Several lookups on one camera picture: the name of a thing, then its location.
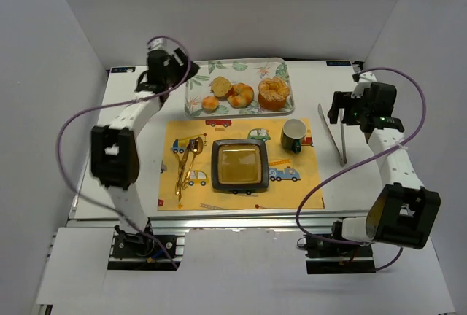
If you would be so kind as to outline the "large round orange bread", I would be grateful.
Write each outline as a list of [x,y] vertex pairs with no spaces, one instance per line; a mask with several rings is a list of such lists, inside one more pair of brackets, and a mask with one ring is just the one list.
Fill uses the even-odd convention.
[[288,84],[280,77],[262,79],[258,86],[258,103],[269,111],[280,110],[290,95]]

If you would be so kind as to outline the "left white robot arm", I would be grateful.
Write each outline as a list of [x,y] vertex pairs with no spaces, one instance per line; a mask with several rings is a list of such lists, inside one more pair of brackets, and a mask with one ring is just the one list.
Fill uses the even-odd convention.
[[169,91],[194,77],[199,66],[180,49],[147,54],[147,70],[134,89],[134,98],[107,125],[90,132],[90,172],[106,189],[126,233],[146,233],[149,222],[136,189],[140,162],[136,138],[169,97]]

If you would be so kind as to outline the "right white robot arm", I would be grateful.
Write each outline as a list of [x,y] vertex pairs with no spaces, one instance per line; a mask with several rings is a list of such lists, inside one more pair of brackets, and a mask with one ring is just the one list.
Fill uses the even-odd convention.
[[392,116],[395,86],[365,82],[352,92],[336,91],[328,111],[330,123],[356,125],[366,136],[377,165],[382,191],[366,217],[341,222],[344,240],[380,242],[422,249],[441,205],[437,192],[427,190],[415,173],[402,142],[404,126]]

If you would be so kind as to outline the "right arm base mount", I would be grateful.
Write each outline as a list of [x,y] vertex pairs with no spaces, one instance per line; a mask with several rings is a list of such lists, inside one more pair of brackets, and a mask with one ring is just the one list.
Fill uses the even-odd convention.
[[305,252],[306,272],[309,275],[344,275],[376,273],[373,249],[363,242],[344,243],[343,218],[335,220],[329,233],[306,232],[296,246]]

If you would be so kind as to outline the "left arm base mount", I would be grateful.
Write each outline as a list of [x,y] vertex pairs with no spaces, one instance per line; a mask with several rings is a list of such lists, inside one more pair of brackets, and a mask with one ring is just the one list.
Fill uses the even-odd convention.
[[158,235],[166,252],[154,240],[140,233],[127,233],[114,226],[114,237],[109,253],[107,269],[110,271],[176,271],[176,235]]

